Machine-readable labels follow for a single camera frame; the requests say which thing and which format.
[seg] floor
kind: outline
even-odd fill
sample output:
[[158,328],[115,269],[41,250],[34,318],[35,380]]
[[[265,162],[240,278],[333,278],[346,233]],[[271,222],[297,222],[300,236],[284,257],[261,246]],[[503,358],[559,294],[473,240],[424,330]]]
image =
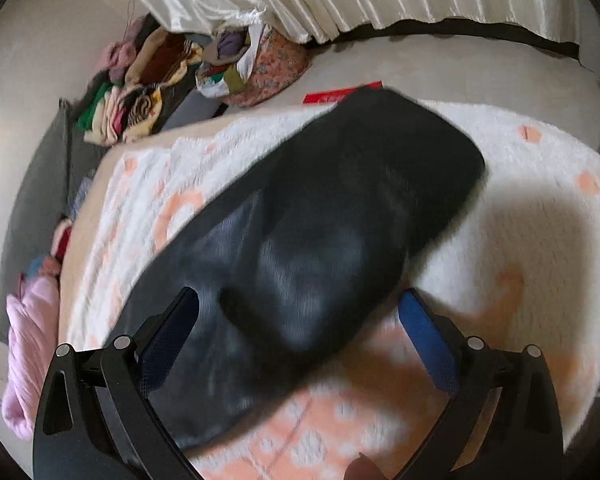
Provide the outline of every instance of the floor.
[[[77,98],[103,47],[122,37],[129,0],[8,0],[0,12],[0,254],[13,200],[59,97]],[[136,4],[135,15],[142,13]],[[314,52],[295,85],[261,105],[382,80],[417,98],[481,102],[547,121],[597,147],[600,90],[571,59],[484,38],[375,38]],[[6,347],[0,344],[0,391]],[[0,437],[30,472],[30,444]]]
[[508,108],[599,147],[598,78],[570,58],[471,36],[371,38],[314,54],[305,75],[260,107],[300,104],[309,92],[381,80],[414,98]]

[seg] patterned fabric bag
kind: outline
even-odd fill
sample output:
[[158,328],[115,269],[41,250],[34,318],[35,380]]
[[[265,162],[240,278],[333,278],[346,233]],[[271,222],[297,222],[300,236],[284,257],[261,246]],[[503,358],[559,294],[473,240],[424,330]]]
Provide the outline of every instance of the patterned fabric bag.
[[246,88],[222,100],[233,106],[255,106],[283,91],[310,66],[311,60],[304,46],[289,41],[275,28],[267,26]]

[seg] gray pillow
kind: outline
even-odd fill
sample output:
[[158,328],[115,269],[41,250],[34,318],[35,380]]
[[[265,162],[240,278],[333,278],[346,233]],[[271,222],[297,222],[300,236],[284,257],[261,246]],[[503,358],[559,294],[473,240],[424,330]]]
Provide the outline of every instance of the gray pillow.
[[80,182],[97,168],[106,148],[82,140],[70,120],[72,106],[60,100],[52,121],[27,168],[11,211],[0,259],[0,341],[6,343],[6,297],[17,291],[20,274],[48,254],[58,222],[68,215]]

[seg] purple cloth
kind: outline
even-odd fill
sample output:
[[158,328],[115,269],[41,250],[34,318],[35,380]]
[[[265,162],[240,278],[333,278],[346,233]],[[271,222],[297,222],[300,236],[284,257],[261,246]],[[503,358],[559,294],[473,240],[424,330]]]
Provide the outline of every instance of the purple cloth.
[[231,57],[244,46],[244,32],[225,32],[218,41],[218,57]]

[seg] knitted blanket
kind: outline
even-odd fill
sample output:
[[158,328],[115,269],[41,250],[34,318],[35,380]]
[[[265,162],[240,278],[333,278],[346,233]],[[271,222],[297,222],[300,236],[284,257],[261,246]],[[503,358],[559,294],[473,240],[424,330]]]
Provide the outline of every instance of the knitted blanket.
[[[513,112],[422,104],[474,140],[488,176],[406,280],[465,335],[496,348],[542,348],[567,445],[600,381],[600,156]],[[68,341],[77,350],[101,346],[142,270],[179,229],[327,109],[243,118],[213,139],[126,153],[109,182]],[[207,480],[339,479],[363,452],[394,476],[448,400],[434,389],[394,307],[378,308],[338,358],[247,433],[192,457],[198,471]],[[472,459],[483,436],[474,433],[461,461]]]

